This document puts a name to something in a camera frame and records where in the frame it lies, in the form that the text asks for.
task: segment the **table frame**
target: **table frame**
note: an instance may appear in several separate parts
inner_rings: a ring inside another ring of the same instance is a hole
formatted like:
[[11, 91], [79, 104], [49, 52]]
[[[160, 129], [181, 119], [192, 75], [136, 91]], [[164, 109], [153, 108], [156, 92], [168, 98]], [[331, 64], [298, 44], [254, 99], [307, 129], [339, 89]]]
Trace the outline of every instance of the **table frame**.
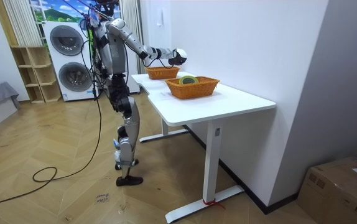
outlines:
[[[167, 138], [175, 136], [178, 134], [187, 133], [188, 130], [181, 129], [177, 131], [168, 131], [168, 125], [161, 118], [162, 122], [162, 134], [156, 134], [153, 136], [140, 138], [140, 142], [158, 140], [162, 138]], [[205, 177], [203, 180], [203, 197], [201, 200], [192, 202], [188, 205], [182, 206], [175, 210], [172, 210], [166, 214], [165, 218], [167, 223], [171, 223], [175, 220], [183, 218], [189, 214], [197, 212], [203, 208], [209, 207], [211, 205], [206, 205], [206, 203], [216, 201], [220, 202], [224, 199], [232, 197], [234, 195], [244, 192], [244, 189], [236, 185], [234, 187], [228, 188], [216, 194], [216, 183], [217, 183], [217, 172], [218, 172], [218, 160], [220, 157], [220, 145], [221, 136], [223, 134], [223, 118], [213, 119], [208, 121], [208, 136], [206, 141], [206, 158], [205, 158]]]

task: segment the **washing machine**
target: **washing machine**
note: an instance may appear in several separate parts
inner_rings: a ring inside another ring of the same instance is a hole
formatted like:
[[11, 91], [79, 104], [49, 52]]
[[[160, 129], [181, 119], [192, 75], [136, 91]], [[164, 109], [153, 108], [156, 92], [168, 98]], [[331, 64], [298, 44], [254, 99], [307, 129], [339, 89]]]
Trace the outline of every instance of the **washing machine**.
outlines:
[[63, 99], [94, 98], [86, 32], [76, 22], [44, 22], [43, 30]]

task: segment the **wooden floor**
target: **wooden floor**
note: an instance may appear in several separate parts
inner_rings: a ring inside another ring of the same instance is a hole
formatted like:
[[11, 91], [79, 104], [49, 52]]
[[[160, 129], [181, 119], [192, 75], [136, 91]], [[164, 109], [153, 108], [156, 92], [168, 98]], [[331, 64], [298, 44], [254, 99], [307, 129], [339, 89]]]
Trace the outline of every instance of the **wooden floor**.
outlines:
[[[139, 137], [160, 133], [160, 118], [146, 93], [134, 95], [141, 114]], [[100, 146], [81, 173], [50, 183], [42, 190], [0, 204], [0, 224], [166, 223], [165, 214], [202, 197], [205, 151], [189, 134], [138, 143], [140, 160], [131, 174], [144, 178], [133, 187], [116, 187], [113, 138], [122, 124], [108, 99], [100, 99], [103, 114]], [[32, 175], [47, 166], [58, 176], [81, 169], [94, 151], [99, 116], [95, 101], [22, 104], [0, 124], [0, 200], [38, 187]], [[50, 178], [52, 171], [39, 178]], [[234, 181], [221, 168], [217, 190]], [[263, 215], [246, 194], [210, 207], [177, 223], [314, 223], [295, 203]]]

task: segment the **round porthole door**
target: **round porthole door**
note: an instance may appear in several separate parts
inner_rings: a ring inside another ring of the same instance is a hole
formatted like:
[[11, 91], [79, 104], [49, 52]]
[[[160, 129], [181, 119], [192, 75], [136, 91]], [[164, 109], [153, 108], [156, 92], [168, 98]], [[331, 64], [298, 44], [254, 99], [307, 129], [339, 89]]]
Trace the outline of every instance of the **round porthole door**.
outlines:
[[66, 63], [61, 67], [58, 77], [61, 84], [71, 91], [85, 91], [91, 86], [90, 74], [80, 63]]
[[83, 38], [70, 26], [57, 26], [50, 33], [50, 41], [58, 52], [66, 56], [78, 55], [83, 45]]

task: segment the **white desk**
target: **white desk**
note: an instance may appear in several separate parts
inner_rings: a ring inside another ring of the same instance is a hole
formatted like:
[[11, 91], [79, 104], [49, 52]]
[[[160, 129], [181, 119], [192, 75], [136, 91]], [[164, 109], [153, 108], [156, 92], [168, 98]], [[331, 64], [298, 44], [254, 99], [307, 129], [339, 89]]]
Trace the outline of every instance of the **white desk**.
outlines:
[[[179, 72], [178, 77], [192, 75]], [[180, 100], [170, 93], [165, 80], [151, 80], [148, 74], [133, 75], [133, 79], [148, 93], [148, 100], [162, 118], [162, 134], [140, 138], [140, 142], [166, 138], [187, 130], [167, 132], [167, 126], [180, 126], [200, 121], [208, 121], [206, 141], [205, 178], [203, 180], [203, 200], [216, 202], [243, 192], [240, 186], [234, 186], [216, 193], [218, 159], [223, 132], [223, 118], [238, 114], [275, 108], [276, 104], [258, 96], [234, 88], [217, 84], [211, 96]], [[167, 223], [182, 218], [209, 205], [198, 200], [166, 214]]]

